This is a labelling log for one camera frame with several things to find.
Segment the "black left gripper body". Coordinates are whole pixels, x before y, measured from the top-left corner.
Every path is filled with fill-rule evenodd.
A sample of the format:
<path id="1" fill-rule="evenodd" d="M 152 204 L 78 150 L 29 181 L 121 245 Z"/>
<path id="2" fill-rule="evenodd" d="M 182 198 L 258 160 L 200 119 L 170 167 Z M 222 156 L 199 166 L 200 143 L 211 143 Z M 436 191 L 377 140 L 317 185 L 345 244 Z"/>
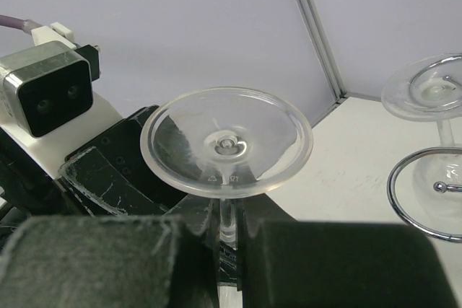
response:
<path id="1" fill-rule="evenodd" d="M 141 128 L 155 109 L 154 106 L 143 107 L 131 116 L 122 118 L 70 153 L 66 161 L 71 155 L 90 146 L 96 146 L 107 157 L 135 154 L 141 157 Z M 60 174 L 56 179 L 49 177 L 2 129 L 1 188 L 1 197 L 26 216 L 84 214 L 69 199 L 66 188 L 60 183 Z"/>

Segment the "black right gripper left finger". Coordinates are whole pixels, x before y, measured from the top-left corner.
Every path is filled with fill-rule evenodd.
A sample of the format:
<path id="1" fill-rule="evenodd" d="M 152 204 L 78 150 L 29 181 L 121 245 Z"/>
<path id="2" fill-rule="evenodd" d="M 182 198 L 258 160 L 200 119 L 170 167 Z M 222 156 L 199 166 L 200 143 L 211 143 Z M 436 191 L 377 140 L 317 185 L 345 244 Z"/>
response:
<path id="1" fill-rule="evenodd" d="M 185 198 L 161 216 L 39 216 L 1 253 L 3 307 L 217 307 L 219 216 Z"/>

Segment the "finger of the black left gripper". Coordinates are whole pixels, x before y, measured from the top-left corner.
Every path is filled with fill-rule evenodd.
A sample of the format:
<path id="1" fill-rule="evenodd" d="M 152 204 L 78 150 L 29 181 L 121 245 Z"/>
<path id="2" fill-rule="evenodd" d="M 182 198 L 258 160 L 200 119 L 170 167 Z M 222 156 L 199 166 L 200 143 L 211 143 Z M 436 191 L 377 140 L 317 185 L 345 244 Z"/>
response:
<path id="1" fill-rule="evenodd" d="M 186 197 L 152 174 L 139 155 L 107 157 L 96 146 L 71 155 L 59 174 L 69 199 L 91 216 L 163 215 Z"/>

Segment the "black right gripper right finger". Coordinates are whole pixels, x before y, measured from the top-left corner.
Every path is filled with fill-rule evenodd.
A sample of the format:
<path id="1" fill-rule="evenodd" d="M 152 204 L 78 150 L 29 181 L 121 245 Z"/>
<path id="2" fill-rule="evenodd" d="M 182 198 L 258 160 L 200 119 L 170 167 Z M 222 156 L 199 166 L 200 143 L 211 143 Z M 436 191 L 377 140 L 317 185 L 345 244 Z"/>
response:
<path id="1" fill-rule="evenodd" d="M 456 307 L 431 242 L 399 224 L 298 221 L 267 195 L 237 205 L 245 307 Z"/>

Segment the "clear flute glass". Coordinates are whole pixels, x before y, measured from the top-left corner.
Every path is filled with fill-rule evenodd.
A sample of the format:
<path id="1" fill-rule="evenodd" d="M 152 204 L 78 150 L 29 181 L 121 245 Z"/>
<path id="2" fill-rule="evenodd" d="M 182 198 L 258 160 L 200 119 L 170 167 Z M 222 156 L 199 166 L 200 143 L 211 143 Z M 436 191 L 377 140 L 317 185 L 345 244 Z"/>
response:
<path id="1" fill-rule="evenodd" d="M 269 193 L 294 177 L 313 150 L 313 130 L 293 104 L 243 87 L 191 92 L 157 108 L 143 125 L 141 155 L 154 175 L 219 204 L 219 237 L 236 258 L 224 304 L 247 306 L 245 251 L 262 221 L 289 221 Z"/>

